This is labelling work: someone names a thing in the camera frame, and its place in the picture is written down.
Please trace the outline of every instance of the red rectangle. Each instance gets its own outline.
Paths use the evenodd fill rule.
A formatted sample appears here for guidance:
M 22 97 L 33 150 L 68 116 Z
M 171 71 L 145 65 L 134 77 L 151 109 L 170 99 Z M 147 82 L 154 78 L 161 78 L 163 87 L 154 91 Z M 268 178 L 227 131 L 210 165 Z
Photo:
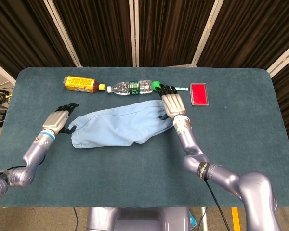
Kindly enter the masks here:
M 191 84 L 191 102 L 193 106 L 208 106 L 207 86 L 205 83 Z

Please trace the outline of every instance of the bottle label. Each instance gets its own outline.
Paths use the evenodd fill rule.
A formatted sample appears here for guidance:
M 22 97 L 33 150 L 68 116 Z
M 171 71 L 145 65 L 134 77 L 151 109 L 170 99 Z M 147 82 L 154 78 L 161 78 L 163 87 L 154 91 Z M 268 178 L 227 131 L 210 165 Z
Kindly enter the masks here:
M 130 95 L 140 94 L 140 84 L 139 81 L 129 82 Z

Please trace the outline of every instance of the teal table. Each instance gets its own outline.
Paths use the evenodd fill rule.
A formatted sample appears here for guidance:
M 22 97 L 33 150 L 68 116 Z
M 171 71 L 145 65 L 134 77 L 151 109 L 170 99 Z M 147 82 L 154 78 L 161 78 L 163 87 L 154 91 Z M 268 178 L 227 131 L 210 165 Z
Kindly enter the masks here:
M 159 99 L 157 93 L 118 96 L 68 91 L 67 75 L 93 77 L 106 85 L 159 80 L 189 87 L 206 83 L 209 106 L 192 106 L 180 92 L 202 150 L 211 162 L 244 174 L 260 171 L 273 185 L 280 206 L 289 206 L 289 142 L 267 72 L 214 68 L 27 68 L 16 82 L 0 138 L 0 170 L 22 165 L 22 156 L 58 106 L 79 103 L 77 116 Z M 59 134 L 27 188 L 11 188 L 0 206 L 161 207 L 214 206 L 205 185 L 184 170 L 174 129 L 131 147 L 75 149 Z M 221 206 L 242 206 L 213 185 Z

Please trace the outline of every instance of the floor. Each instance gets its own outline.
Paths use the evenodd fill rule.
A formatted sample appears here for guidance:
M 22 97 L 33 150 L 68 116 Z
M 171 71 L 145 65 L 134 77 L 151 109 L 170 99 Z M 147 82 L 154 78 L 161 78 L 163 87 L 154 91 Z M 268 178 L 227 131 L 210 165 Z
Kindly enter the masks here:
M 6 79 L 0 75 L 0 83 Z M 3 87 L 13 87 L 8 83 Z M 201 208 L 190 208 L 197 222 L 201 217 Z M 231 230 L 233 228 L 233 218 L 231 208 L 222 208 Z M 84 231 L 87 224 L 88 208 L 76 208 L 79 218 L 78 231 Z M 246 230 L 245 211 L 238 209 L 240 228 Z M 277 218 L 284 231 L 289 231 L 289 207 L 278 208 Z M 216 207 L 211 207 L 207 211 L 208 230 L 223 231 L 226 227 L 222 217 Z M 73 208 L 67 207 L 9 207 L 0 208 L 0 231 L 74 231 L 76 226 L 76 216 Z

